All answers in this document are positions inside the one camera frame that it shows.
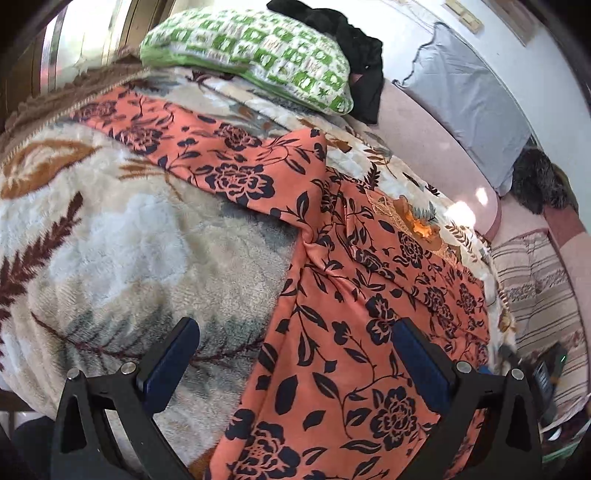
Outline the pink bed headboard cushion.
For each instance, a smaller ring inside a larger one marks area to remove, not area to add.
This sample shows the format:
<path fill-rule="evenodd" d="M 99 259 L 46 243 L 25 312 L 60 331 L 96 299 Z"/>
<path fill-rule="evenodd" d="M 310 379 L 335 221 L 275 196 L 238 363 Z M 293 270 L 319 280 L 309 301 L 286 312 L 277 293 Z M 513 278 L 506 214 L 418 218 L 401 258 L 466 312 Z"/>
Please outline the pink bed headboard cushion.
<path fill-rule="evenodd" d="M 384 84 L 378 124 L 367 125 L 351 116 L 346 121 L 455 202 L 453 219 L 467 221 L 486 240 L 502 244 L 547 232 L 574 290 L 585 336 L 590 336 L 590 234 L 573 207 L 546 205 L 542 214 L 535 215 L 511 196 L 501 200 L 454 137 L 390 83 Z"/>

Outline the green white patterned pillow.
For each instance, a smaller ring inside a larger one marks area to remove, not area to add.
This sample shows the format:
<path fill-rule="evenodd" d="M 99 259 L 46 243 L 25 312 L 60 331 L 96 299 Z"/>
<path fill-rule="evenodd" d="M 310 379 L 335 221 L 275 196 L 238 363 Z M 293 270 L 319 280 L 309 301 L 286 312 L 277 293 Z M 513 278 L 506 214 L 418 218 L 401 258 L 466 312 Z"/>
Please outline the green white patterned pillow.
<path fill-rule="evenodd" d="M 198 66 L 238 75 L 329 115 L 353 110 L 351 69 L 338 43 L 270 10 L 180 11 L 146 34 L 139 57 L 150 67 Z"/>

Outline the dark fluffy item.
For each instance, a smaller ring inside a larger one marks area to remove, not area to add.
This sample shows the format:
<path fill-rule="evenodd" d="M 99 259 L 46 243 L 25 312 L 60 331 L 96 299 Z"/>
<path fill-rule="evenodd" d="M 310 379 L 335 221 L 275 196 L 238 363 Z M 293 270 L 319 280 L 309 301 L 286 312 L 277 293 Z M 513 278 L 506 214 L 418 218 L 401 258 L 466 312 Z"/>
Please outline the dark fluffy item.
<path fill-rule="evenodd" d="M 566 173 L 535 147 L 524 148 L 515 162 L 511 194 L 536 215 L 541 215 L 545 206 L 558 210 L 570 206 L 579 211 Z"/>

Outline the orange floral garment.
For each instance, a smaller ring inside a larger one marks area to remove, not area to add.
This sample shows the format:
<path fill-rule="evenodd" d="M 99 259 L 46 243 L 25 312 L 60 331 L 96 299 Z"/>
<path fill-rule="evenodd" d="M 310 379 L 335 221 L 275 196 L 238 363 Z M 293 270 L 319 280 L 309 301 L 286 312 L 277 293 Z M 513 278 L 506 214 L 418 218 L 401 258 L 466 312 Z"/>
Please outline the orange floral garment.
<path fill-rule="evenodd" d="M 329 167 L 318 130 L 263 139 L 128 87 L 73 119 L 297 228 L 259 359 L 205 477 L 397 478 L 437 416 L 394 351 L 394 322 L 411 319 L 453 359 L 483 365 L 481 281 L 399 228 L 381 191 Z"/>

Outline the brown wooden window frame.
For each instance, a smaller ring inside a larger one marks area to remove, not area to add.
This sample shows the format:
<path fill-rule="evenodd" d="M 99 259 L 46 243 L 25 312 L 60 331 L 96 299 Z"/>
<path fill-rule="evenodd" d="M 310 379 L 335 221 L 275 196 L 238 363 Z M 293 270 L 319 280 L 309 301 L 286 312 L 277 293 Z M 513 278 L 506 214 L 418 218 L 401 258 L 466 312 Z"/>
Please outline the brown wooden window frame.
<path fill-rule="evenodd" d="M 172 1 L 3 1 L 1 122 L 26 99 L 137 47 L 173 6 Z"/>

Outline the grey pillow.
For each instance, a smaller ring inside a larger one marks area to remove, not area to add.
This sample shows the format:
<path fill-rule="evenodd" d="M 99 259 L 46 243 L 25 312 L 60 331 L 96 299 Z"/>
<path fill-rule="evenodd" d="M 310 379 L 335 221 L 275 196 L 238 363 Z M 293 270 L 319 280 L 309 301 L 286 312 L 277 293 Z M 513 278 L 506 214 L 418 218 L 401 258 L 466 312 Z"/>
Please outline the grey pillow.
<path fill-rule="evenodd" d="M 443 22 L 419 47 L 411 73 L 394 84 L 457 140 L 499 196 L 533 136 L 513 95 L 486 62 Z"/>

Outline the black clothing item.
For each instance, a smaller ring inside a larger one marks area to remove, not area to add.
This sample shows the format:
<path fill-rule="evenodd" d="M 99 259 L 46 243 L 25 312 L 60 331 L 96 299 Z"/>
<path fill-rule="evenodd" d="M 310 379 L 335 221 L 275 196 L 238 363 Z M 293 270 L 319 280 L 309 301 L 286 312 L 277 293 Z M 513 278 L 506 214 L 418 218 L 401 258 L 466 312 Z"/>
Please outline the black clothing item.
<path fill-rule="evenodd" d="M 382 41 L 349 24 L 348 18 L 337 10 L 311 8 L 290 0 L 270 1 L 266 7 L 335 39 L 353 76 L 351 115 L 367 125 L 377 124 L 385 83 Z"/>

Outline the cream leaf-pattern fleece blanket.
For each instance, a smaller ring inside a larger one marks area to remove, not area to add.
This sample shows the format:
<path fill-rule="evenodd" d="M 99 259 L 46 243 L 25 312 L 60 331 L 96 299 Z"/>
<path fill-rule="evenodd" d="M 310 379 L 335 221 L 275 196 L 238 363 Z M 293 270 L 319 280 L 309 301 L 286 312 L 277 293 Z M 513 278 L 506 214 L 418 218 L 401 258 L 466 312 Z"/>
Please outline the cream leaf-pattern fleece blanket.
<path fill-rule="evenodd" d="M 381 191 L 425 249 L 481 281 L 488 359 L 511 337 L 490 257 L 452 201 L 346 118 L 315 114 L 239 78 L 113 64 L 20 104 L 1 136 L 1 377 L 54 417 L 66 374 L 138 362 L 183 317 L 201 338 L 156 422 L 194 477 L 205 471 L 252 375 L 298 231 L 202 190 L 73 119 L 115 88 L 273 139 L 315 129 L 325 162 Z"/>

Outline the striped beige bedsheet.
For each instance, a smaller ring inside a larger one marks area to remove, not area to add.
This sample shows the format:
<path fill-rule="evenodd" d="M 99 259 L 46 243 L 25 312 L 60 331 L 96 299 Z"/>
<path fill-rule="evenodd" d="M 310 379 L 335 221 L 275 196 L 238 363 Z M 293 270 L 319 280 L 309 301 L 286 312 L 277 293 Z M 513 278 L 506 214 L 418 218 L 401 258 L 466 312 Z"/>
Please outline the striped beige bedsheet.
<path fill-rule="evenodd" d="M 501 297 L 515 320 L 518 354 L 533 362 L 557 342 L 567 350 L 554 394 L 554 421 L 566 421 L 590 396 L 583 319 L 567 271 L 544 232 L 494 247 L 492 260 Z"/>

